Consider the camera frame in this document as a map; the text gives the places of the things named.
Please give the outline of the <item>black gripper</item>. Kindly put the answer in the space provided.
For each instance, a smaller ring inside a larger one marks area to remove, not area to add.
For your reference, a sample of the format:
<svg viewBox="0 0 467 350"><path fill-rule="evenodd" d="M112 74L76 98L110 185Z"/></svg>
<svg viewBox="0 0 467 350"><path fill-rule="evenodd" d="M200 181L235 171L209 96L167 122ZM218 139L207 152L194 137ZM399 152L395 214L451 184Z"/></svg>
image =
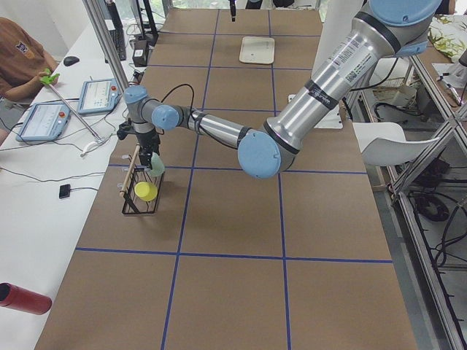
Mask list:
<svg viewBox="0 0 467 350"><path fill-rule="evenodd" d="M147 133L137 133L137 140L140 145L139 161L141 166L152 169L153 153L159 154L160 137L156 131Z"/></svg>

